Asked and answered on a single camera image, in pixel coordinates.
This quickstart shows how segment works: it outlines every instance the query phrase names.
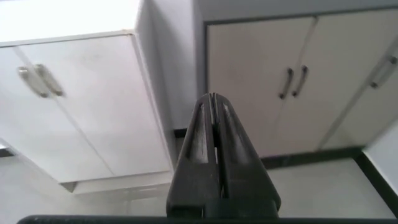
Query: metal handle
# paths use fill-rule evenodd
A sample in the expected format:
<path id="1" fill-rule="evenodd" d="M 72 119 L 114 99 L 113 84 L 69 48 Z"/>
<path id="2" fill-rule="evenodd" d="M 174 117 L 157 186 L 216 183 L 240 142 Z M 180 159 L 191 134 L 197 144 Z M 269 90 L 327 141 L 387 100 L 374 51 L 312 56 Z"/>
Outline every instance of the metal handle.
<path id="1" fill-rule="evenodd" d="M 290 84 L 292 84 L 293 80 L 293 70 L 291 68 L 287 68 L 287 80 L 285 82 L 284 89 L 282 90 L 282 93 L 279 93 L 279 98 L 284 99 L 287 95 L 287 92 L 289 91 Z"/>
<path id="2" fill-rule="evenodd" d="M 300 79 L 300 81 L 299 81 L 299 83 L 297 85 L 296 90 L 294 90 L 292 92 L 292 96 L 294 96 L 294 97 L 298 97 L 299 96 L 299 94 L 301 92 L 301 89 L 303 88 L 304 83 L 305 83 L 305 81 L 307 79 L 307 76 L 308 76 L 308 68 L 307 68 L 307 66 L 303 65 L 301 67 L 301 79 Z"/>
<path id="3" fill-rule="evenodd" d="M 383 73 L 383 75 L 380 76 L 379 80 L 371 82 L 372 88 L 377 89 L 377 88 L 381 87 L 387 81 L 387 79 L 390 77 L 392 72 L 395 70 L 395 68 L 397 66 L 398 59 L 395 56 L 391 56 L 391 58 L 389 59 L 389 62 L 390 62 L 390 64 L 389 64 L 388 69 Z"/>
<path id="4" fill-rule="evenodd" d="M 56 79 L 51 75 L 50 71 L 42 64 L 35 65 L 35 71 L 43 79 L 45 85 L 50 89 L 52 93 L 57 96 L 62 96 L 62 87 L 58 84 Z"/>
<path id="5" fill-rule="evenodd" d="M 26 83 L 26 85 L 30 88 L 30 90 L 32 90 L 35 94 L 42 98 L 47 98 L 49 96 L 45 86 L 43 86 L 38 78 L 30 74 L 27 67 L 18 67 L 18 74 Z"/>

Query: cabinet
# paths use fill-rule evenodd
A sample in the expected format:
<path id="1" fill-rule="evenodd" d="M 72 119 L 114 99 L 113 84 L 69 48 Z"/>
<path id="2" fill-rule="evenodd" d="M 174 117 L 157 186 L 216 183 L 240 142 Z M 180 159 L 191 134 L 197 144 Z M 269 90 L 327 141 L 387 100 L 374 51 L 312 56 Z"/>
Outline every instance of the cabinet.
<path id="1" fill-rule="evenodd" d="M 33 94 L 24 83 L 17 68 L 25 63 L 14 49 L 1 48 L 0 58 L 5 59 L 0 66 L 0 136 L 59 182 L 111 177 L 57 102 Z"/>
<path id="2" fill-rule="evenodd" d="M 253 146 L 266 156 L 312 18 L 211 26 L 210 92 L 227 97 Z"/>
<path id="3" fill-rule="evenodd" d="M 175 139 L 147 2 L 88 2 L 49 4 L 50 24 L 34 16 L 37 2 L 0 2 L 0 21 L 23 10 L 37 24 L 35 38 L 11 27 L 0 37 L 0 137 L 57 182 L 171 181 Z"/>
<path id="4" fill-rule="evenodd" d="M 394 22 L 397 19 L 396 10 L 386 10 L 264 21 L 259 22 L 262 27 L 257 26 L 256 31 L 240 28 L 253 27 L 255 23 L 212 26 L 209 91 L 225 95 L 234 108 L 238 107 L 236 112 L 259 156 L 317 150 L 334 121 L 398 36 Z M 308 22 L 304 32 L 301 27 L 300 32 L 295 30 L 290 34 L 288 44 L 282 40 L 289 37 L 277 29 L 265 29 L 280 22 L 277 26 L 284 30 L 283 22 L 302 20 L 313 23 Z M 224 34 L 223 39 L 218 37 L 228 26 L 234 27 L 234 32 Z M 230 42 L 238 38 L 235 36 L 246 38 Z M 293 65 L 286 60 L 288 56 L 278 57 L 287 49 L 298 49 L 296 54 L 288 52 L 295 62 Z M 264 74 L 262 66 L 271 73 L 277 67 L 293 66 L 294 74 L 291 80 L 275 81 Z M 277 93 L 283 86 L 287 86 L 287 94 L 280 100 Z M 256 112 L 257 108 L 266 110 Z"/>
<path id="5" fill-rule="evenodd" d="M 398 96 L 397 57 L 398 50 L 383 57 L 381 66 L 322 149 L 365 146 L 393 123 L 398 116 L 394 103 Z"/>
<path id="6" fill-rule="evenodd" d="M 307 78 L 287 98 L 271 155 L 318 149 L 320 141 L 398 35 L 397 11 L 323 16 L 305 48 Z M 296 71 L 298 78 L 303 72 Z M 292 91 L 298 82 L 292 85 Z"/>
<path id="7" fill-rule="evenodd" d="M 115 175 L 169 170 L 128 36 L 20 47 L 62 87 L 56 97 Z"/>

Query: black edge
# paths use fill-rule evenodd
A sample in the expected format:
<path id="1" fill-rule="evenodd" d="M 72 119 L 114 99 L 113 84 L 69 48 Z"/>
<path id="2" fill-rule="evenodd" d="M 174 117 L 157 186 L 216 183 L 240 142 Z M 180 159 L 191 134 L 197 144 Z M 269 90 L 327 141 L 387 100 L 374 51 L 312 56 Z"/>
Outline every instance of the black edge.
<path id="1" fill-rule="evenodd" d="M 208 72 L 208 57 L 207 57 L 207 54 L 208 54 L 208 48 L 209 48 L 209 45 L 207 44 L 208 43 L 208 40 L 207 40 L 207 34 L 208 34 L 208 24 L 207 24 L 207 22 L 206 21 L 204 21 L 203 22 L 203 35 L 204 35 L 204 38 L 203 38 L 203 48 L 204 48 L 204 54 L 203 54 L 203 56 L 204 56 L 204 61 L 203 61 L 203 66 L 205 66 L 205 75 L 204 75 L 204 79 L 205 79 L 205 82 L 204 82 L 204 84 L 205 84 L 205 91 L 206 91 L 206 93 L 209 93 L 209 84 L 208 84 L 208 74 L 209 74 L 209 72 Z"/>
<path id="2" fill-rule="evenodd" d="M 346 13 L 357 13 L 357 12 L 366 12 L 366 11 L 378 11 L 378 10 L 386 10 L 386 9 L 398 9 L 398 6 L 383 6 L 383 7 L 374 7 L 367 9 L 347 9 L 340 11 L 326 11 L 326 12 L 314 12 L 314 13 L 305 13 L 305 14 L 291 14 L 291 15 L 281 15 L 281 16 L 261 16 L 261 17 L 252 17 L 252 18 L 239 18 L 239 19 L 222 19 L 222 20 L 213 20 L 213 21 L 203 21 L 203 30 L 204 30 L 204 66 L 205 66 L 205 90 L 206 93 L 209 93 L 208 89 L 208 26 L 210 25 L 220 25 L 220 24 L 231 24 L 231 23 L 243 23 L 243 22 L 259 22 L 259 21 L 268 21 L 268 20 L 276 20 L 276 19 L 294 19 L 299 17 L 318 17 L 318 16 L 327 16 L 334 14 L 346 14 Z"/>
<path id="3" fill-rule="evenodd" d="M 393 214 L 398 218 L 398 196 L 390 185 L 384 180 L 383 176 L 377 171 L 368 157 L 361 153 L 355 162 L 361 168 L 362 172 L 366 175 L 370 183 L 377 190 L 380 197 L 384 200 Z"/>
<path id="4" fill-rule="evenodd" d="M 355 146 L 341 149 L 322 150 L 317 152 L 272 156 L 262 158 L 261 161 L 266 169 L 276 169 L 281 167 L 312 164 L 316 162 L 333 161 L 344 158 L 355 159 L 361 155 L 363 148 L 363 146 Z"/>
<path id="5" fill-rule="evenodd" d="M 257 16 L 257 17 L 246 17 L 246 18 L 238 18 L 238 19 L 217 19 L 217 20 L 209 20 L 204 21 L 208 25 L 218 25 L 218 24 L 230 24 L 230 23 L 241 23 L 241 22 L 257 22 L 257 21 L 267 21 L 273 19 L 290 19 L 290 18 L 299 18 L 299 17 L 317 17 L 317 16 L 328 16 L 335 14 L 347 14 L 347 13 L 358 13 L 358 12 L 368 12 L 368 11 L 379 11 L 386 9 L 398 9 L 398 6 L 381 6 L 381 7 L 372 7 L 365 9 L 343 9 L 336 11 L 325 11 L 325 12 L 311 12 L 311 13 L 298 13 L 298 14 L 288 14 L 288 15 L 278 15 L 278 16 Z"/>
<path id="6" fill-rule="evenodd" d="M 187 133 L 187 129 L 186 128 L 174 129 L 175 138 L 184 138 L 186 133 Z"/>
<path id="7" fill-rule="evenodd" d="M 14 156 L 13 153 L 8 151 L 7 149 L 0 149 L 0 158 L 2 158 L 2 157 L 10 157 L 10 156 Z"/>

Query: cabinet door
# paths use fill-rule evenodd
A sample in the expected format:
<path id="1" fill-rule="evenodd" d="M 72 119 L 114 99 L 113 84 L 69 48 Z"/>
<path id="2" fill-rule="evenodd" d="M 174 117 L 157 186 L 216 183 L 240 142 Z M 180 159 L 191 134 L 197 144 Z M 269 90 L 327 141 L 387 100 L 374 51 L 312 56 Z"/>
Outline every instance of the cabinet door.
<path id="1" fill-rule="evenodd" d="M 59 182 L 111 177 L 57 102 L 20 78 L 17 68 L 25 65 L 14 50 L 1 48 L 0 59 L 0 137 Z"/>
<path id="2" fill-rule="evenodd" d="M 389 56 L 322 149 L 365 146 L 397 118 L 398 69 L 392 57 L 398 51 Z M 371 87 L 372 82 L 378 86 Z"/>
<path id="3" fill-rule="evenodd" d="M 259 156 L 284 100 L 279 94 L 294 70 L 312 18 L 210 26 L 208 89 L 230 100 Z"/>
<path id="4" fill-rule="evenodd" d="M 397 11 L 324 16 L 305 49 L 307 79 L 275 132 L 278 154 L 313 151 L 398 34 Z"/>
<path id="5" fill-rule="evenodd" d="M 115 175 L 170 169 L 130 36 L 21 49 L 62 87 L 57 100 Z"/>

